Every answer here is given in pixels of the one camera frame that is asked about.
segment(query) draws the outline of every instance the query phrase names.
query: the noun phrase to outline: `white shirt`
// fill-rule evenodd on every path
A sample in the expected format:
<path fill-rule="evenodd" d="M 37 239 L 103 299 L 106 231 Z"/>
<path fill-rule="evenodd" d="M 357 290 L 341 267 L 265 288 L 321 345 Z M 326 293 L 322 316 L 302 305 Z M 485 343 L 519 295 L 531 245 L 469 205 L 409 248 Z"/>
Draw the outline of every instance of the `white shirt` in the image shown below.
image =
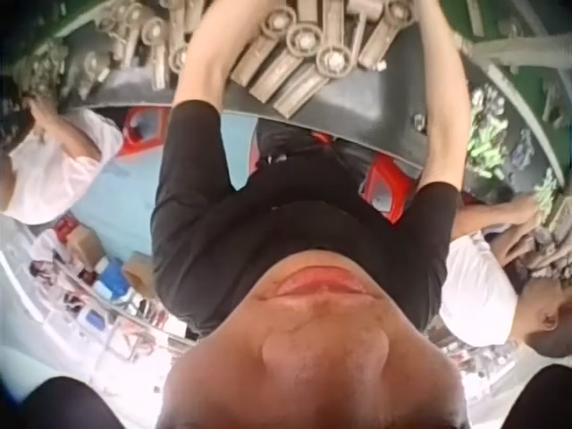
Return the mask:
<path fill-rule="evenodd" d="M 101 161 L 67 156 L 58 141 L 30 133 L 10 154 L 16 183 L 4 214 L 27 225 L 48 223 L 69 210 L 122 146 L 115 124 L 88 109 L 65 115 L 99 147 Z"/>
<path fill-rule="evenodd" d="M 518 296 L 481 232 L 451 243 L 447 269 L 440 316 L 449 330 L 474 347 L 507 342 Z"/>

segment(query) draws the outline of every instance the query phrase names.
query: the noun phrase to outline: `cardboard box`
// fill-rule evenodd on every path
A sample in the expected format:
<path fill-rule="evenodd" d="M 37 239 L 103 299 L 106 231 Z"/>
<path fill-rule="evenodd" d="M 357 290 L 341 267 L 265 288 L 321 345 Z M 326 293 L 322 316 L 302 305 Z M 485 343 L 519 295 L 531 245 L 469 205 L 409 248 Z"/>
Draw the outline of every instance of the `cardboard box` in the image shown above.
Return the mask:
<path fill-rule="evenodd" d="M 105 256 L 97 235 L 83 225 L 76 227 L 67 236 L 67 247 L 88 271 L 94 271 L 99 260 Z"/>
<path fill-rule="evenodd" d="M 130 286 L 141 296 L 147 299 L 156 298 L 151 257 L 134 253 L 123 264 L 122 272 Z"/>

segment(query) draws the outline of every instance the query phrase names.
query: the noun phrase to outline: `person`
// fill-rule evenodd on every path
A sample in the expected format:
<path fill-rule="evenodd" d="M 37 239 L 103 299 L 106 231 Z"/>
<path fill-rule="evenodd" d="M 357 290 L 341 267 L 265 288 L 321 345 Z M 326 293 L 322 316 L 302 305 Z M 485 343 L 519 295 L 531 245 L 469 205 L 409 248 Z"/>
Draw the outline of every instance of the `person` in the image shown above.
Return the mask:
<path fill-rule="evenodd" d="M 88 109 L 59 115 L 42 97 L 28 104 L 33 119 L 12 121 L 15 135 L 1 133 L 12 150 L 0 154 L 0 213 L 36 225 L 53 221 L 85 194 L 121 148 L 122 133 Z M 20 106 L 8 116 L 27 114 Z"/>
<path fill-rule="evenodd" d="M 572 290 L 558 279 L 528 279 L 515 266 L 529 251 L 522 239 L 540 219 L 534 196 L 459 209 L 439 313 L 466 344 L 517 341 L 547 358 L 572 356 Z M 512 226 L 489 244 L 482 230 L 494 225 Z"/>
<path fill-rule="evenodd" d="M 420 333 L 441 305 L 471 125 L 448 22 L 438 0 L 416 1 L 428 157 L 392 225 L 304 132 L 259 136 L 265 163 L 232 187 L 223 92 L 276 4 L 213 2 L 175 91 L 151 220 L 156 291 L 202 338 L 167 377 L 158 427 L 464 427 L 459 374 Z"/>

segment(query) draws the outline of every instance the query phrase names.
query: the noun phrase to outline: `mouth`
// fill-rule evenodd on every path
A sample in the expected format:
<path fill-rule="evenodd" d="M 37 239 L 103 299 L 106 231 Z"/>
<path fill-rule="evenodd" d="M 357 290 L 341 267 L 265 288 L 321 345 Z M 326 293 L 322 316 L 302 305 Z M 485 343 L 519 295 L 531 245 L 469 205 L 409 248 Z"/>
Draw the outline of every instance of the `mouth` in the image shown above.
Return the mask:
<path fill-rule="evenodd" d="M 352 272 L 334 266 L 303 268 L 284 279 L 274 296 L 366 295 L 363 283 Z"/>

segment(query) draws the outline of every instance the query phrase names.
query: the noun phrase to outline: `red plastic stool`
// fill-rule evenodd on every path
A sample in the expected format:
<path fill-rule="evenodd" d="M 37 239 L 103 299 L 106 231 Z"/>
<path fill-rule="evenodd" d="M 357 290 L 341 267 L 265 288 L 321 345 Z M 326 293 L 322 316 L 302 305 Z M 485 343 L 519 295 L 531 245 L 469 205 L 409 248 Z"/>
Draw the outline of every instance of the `red plastic stool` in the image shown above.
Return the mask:
<path fill-rule="evenodd" d="M 123 125 L 123 147 L 118 156 L 131 156 L 154 147 L 163 145 L 167 137 L 170 107 L 157 107 L 143 105 L 132 107 L 127 112 Z M 151 116 L 155 123 L 155 129 L 151 137 L 143 137 L 138 130 L 138 121 Z"/>
<path fill-rule="evenodd" d="M 405 210 L 413 180 L 387 155 L 378 154 L 366 178 L 362 197 L 396 223 Z"/>

